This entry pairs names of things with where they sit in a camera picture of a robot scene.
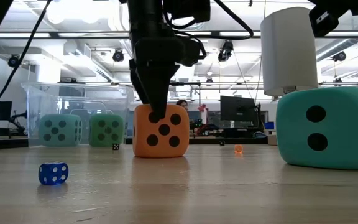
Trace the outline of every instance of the teal dice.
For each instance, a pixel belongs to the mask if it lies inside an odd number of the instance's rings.
[[[358,170],[358,88],[296,91],[277,105],[277,143],[289,164]]]
[[[89,121],[89,144],[94,147],[112,147],[124,139],[124,120],[113,114],[96,114]]]
[[[81,141],[81,118],[70,114],[49,114],[39,123],[39,141],[43,146],[77,146]]]

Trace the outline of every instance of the plastic storage container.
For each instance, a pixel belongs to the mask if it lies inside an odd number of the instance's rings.
[[[125,142],[128,103],[124,86],[23,83],[29,147],[89,144],[117,149]]]

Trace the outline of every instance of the table surface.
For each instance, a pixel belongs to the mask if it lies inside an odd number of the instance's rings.
[[[58,186],[43,162],[67,162]],[[286,164],[275,146],[191,145],[185,157],[141,159],[74,147],[0,150],[0,223],[358,223],[358,171]]]

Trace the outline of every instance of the small black cube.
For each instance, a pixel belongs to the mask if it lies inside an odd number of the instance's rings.
[[[113,150],[118,150],[119,149],[119,144],[113,144],[112,149]]]

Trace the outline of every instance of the black dot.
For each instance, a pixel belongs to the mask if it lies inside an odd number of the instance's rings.
[[[104,132],[105,132],[106,134],[110,134],[111,131],[112,131],[112,129],[111,129],[110,127],[107,127],[106,129],[104,129]]]
[[[158,118],[158,116],[157,116],[156,113],[151,112],[151,113],[149,114],[149,121],[150,121],[151,123],[153,123],[153,124],[157,124],[160,120],[159,120],[159,118]]]
[[[104,122],[104,121],[99,121],[99,123],[98,123],[98,124],[99,124],[99,127],[102,127],[102,128],[103,128],[103,127],[104,127],[104,125],[106,125],[106,122]]]
[[[99,139],[100,141],[103,141],[103,140],[104,140],[104,134],[99,134],[99,135],[98,135],[98,139]]]
[[[308,145],[312,150],[323,151],[328,146],[328,140],[323,134],[313,133],[308,137]]]
[[[45,141],[49,141],[51,139],[51,135],[50,134],[44,134],[44,140]]]
[[[52,122],[50,120],[47,120],[44,125],[45,127],[49,128],[52,126]]]
[[[113,121],[111,125],[113,128],[116,128],[119,126],[119,123],[117,121]]]
[[[326,110],[320,106],[312,106],[306,112],[306,118],[309,121],[317,123],[322,121],[326,117]]]
[[[66,126],[66,121],[60,121],[59,127],[64,128]]]
[[[171,147],[177,147],[179,146],[180,144],[180,139],[178,136],[172,136],[170,139],[169,139],[169,145]]]
[[[171,123],[173,125],[178,125],[178,124],[180,124],[180,122],[181,122],[181,117],[179,116],[179,114],[173,114],[171,116]]]
[[[155,134],[151,134],[147,137],[147,144],[149,146],[156,146],[158,144],[158,137]]]
[[[52,132],[52,134],[57,134],[59,132],[59,129],[58,128],[52,128],[52,130],[50,132]]]
[[[170,132],[170,128],[166,124],[161,124],[160,128],[158,129],[160,131],[160,134],[163,136],[167,136]]]
[[[64,141],[66,139],[66,136],[64,134],[59,134],[57,139],[59,139],[59,141]]]
[[[112,135],[111,135],[111,139],[112,139],[113,141],[117,141],[117,140],[118,140],[118,135],[117,135],[117,134],[112,134]]]

